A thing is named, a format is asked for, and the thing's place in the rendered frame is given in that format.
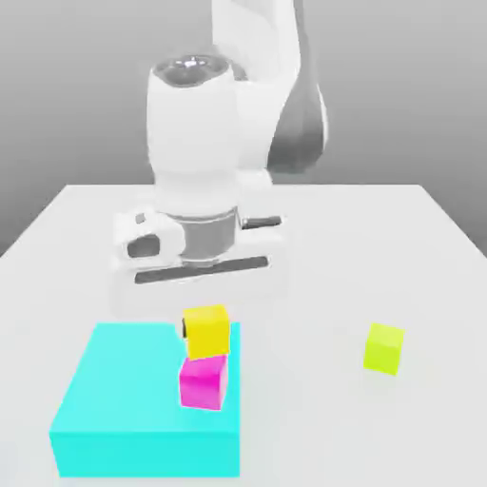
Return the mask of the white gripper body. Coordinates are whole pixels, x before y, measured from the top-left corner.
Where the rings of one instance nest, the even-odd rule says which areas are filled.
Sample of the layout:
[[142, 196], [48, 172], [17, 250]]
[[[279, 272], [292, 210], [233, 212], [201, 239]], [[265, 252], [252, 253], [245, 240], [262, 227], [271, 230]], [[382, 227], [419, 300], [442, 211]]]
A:
[[278, 232], [244, 232], [212, 265], [112, 265], [109, 304], [122, 321], [171, 321], [183, 310], [222, 304], [232, 316], [273, 302], [287, 287], [287, 244]]

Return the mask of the small yellow cube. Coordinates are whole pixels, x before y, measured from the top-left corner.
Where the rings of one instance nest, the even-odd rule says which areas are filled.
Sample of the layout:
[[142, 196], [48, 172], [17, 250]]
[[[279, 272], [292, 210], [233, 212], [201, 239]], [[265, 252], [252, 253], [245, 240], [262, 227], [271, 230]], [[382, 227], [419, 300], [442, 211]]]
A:
[[230, 319], [222, 304], [188, 308], [183, 321], [191, 360], [229, 353]]

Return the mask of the small magenta cube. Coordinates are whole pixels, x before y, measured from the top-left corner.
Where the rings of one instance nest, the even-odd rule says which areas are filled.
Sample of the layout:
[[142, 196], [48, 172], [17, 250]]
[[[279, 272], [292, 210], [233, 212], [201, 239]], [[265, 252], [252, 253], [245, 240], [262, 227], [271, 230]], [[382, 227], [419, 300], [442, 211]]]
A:
[[219, 411], [228, 384], [227, 355], [198, 360], [185, 359], [179, 373], [183, 407]]

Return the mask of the small lime cube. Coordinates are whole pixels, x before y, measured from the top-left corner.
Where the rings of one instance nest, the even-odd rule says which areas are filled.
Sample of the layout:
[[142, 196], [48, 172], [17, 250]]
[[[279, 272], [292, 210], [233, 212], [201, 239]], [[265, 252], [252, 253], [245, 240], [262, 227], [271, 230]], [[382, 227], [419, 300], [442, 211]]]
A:
[[399, 370], [403, 338], [403, 329], [372, 323], [365, 344], [363, 367], [395, 376]]

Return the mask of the large cyan box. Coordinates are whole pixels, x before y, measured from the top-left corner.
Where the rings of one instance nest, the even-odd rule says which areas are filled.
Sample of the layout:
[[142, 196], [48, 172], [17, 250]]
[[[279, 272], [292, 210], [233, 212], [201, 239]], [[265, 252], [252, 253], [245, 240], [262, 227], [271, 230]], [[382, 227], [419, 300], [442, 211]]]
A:
[[60, 477], [238, 477], [241, 327], [219, 411], [184, 407], [174, 326], [99, 323], [49, 429]]

